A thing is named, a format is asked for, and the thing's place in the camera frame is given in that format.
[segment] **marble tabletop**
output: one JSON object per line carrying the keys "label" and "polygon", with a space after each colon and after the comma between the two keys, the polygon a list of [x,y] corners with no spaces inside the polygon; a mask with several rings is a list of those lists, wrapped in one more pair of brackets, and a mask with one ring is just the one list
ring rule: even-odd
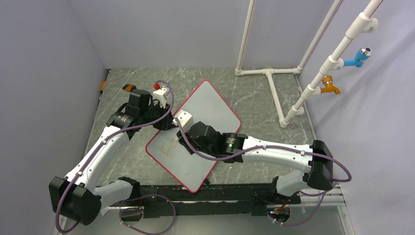
{"label": "marble tabletop", "polygon": [[[274,74],[273,78],[286,114],[300,96],[298,86],[292,74]],[[89,148],[99,138],[110,115],[128,100],[128,92],[121,89],[124,84],[153,91],[153,84],[159,79],[168,81],[174,91],[173,110],[202,80],[207,79],[241,119],[239,133],[286,144],[311,144],[313,141],[306,115],[292,119],[287,128],[280,127],[268,79],[264,75],[237,77],[234,68],[126,68],[110,70]],[[145,152],[145,145],[156,132],[156,129],[147,127],[136,133],[130,143],[114,156],[98,184],[108,184],[121,176],[133,178],[142,185],[179,184]],[[208,179],[212,184],[269,183],[275,176],[288,174],[291,170],[266,163],[218,162]]]}

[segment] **red border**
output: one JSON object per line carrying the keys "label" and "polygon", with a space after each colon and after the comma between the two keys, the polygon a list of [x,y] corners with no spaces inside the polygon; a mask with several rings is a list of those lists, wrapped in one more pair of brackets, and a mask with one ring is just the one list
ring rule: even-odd
{"label": "red border", "polygon": [[[197,91],[197,89],[204,83],[204,82],[208,82],[212,87],[213,87],[213,89],[216,91],[216,93],[218,93],[218,95],[221,97],[221,99],[223,100],[223,102],[229,107],[229,109],[232,111],[232,113],[233,114],[235,114],[235,117],[239,120],[239,126],[238,126],[238,128],[236,129],[236,131],[235,132],[238,132],[239,131],[239,128],[241,128],[241,125],[242,125],[242,122],[241,122],[241,119],[239,119],[239,117],[238,117],[238,115],[236,115],[236,113],[232,110],[232,108],[228,105],[228,103],[223,99],[223,97],[220,95],[220,93],[218,92],[218,90],[215,88],[215,86],[209,81],[209,80],[207,80],[207,79],[205,79],[205,80],[203,80],[197,87],[196,87],[196,89],[189,95],[189,97],[187,97],[187,99],[180,105],[180,107],[174,112],[174,114],[173,115],[175,115],[180,109],[181,109],[181,107],[186,103],[186,101],[193,95],[193,93],[195,93],[195,91]],[[152,138],[151,138],[151,140],[147,143],[147,145],[145,146],[145,152],[148,154],[148,155],[150,155],[150,157],[151,158],[153,158],[159,165],[161,165],[171,176],[173,176],[177,181],[179,181],[180,182],[180,184],[182,184],[188,191],[190,191],[191,193],[196,193],[199,189],[200,189],[200,187],[202,186],[202,184],[203,184],[203,182],[201,182],[200,183],[200,185],[199,185],[199,187],[197,188],[197,190],[195,190],[195,191],[192,191],[192,190],[190,190],[188,187],[186,187],[186,185],[184,185],[183,184],[183,182],[182,181],[180,181],[175,175],[173,175],[173,173],[171,173],[166,167],[164,167],[159,161],[157,161],[157,159],[155,159],[154,157],[153,157],[153,155],[151,155],[149,152],[148,152],[148,150],[147,150],[147,148],[148,148],[148,145],[151,143],[151,141],[153,141],[153,139],[158,135],[160,133],[160,131],[158,131]],[[207,177],[208,177],[208,175],[210,175],[210,173],[212,172],[212,170],[213,170],[213,168],[215,167],[215,165],[217,164],[218,162],[215,162],[215,164],[213,164],[213,166],[212,166],[212,168],[210,169],[210,171],[207,173],[207,175],[205,176],[205,178],[204,179],[206,179]]]}

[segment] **orange faucet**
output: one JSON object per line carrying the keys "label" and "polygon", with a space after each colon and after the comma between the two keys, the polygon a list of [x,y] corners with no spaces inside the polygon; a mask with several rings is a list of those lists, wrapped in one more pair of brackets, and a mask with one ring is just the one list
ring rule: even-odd
{"label": "orange faucet", "polygon": [[323,84],[325,87],[322,88],[322,93],[334,92],[334,94],[340,94],[340,90],[333,85],[333,78],[331,76],[324,76]]}

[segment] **blue valve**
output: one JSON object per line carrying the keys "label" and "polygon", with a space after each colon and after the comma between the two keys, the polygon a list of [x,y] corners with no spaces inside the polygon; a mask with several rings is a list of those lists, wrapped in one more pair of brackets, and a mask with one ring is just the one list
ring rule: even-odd
{"label": "blue valve", "polygon": [[360,68],[363,65],[363,61],[367,60],[372,55],[372,49],[369,47],[362,47],[360,50],[356,53],[356,57],[352,60],[345,60],[346,66],[356,66]]}

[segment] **gray wall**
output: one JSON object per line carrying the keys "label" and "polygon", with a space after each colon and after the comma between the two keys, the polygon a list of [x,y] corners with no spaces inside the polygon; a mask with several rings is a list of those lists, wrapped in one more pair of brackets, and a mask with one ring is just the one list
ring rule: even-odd
{"label": "gray wall", "polygon": [[[343,2],[300,76],[302,87],[368,2]],[[332,73],[341,94],[307,102],[317,137],[353,175],[341,186],[358,235],[414,234],[414,11],[413,0],[384,1],[374,14],[378,29],[361,34],[342,58],[362,46],[372,47],[373,56],[360,69]],[[340,169],[336,175],[344,177]]]}
{"label": "gray wall", "polygon": [[[249,0],[70,0],[107,68],[234,67]],[[259,0],[243,66],[296,67],[333,0]]]}
{"label": "gray wall", "polygon": [[83,155],[105,69],[66,0],[0,5],[0,231],[50,234],[47,186]]}

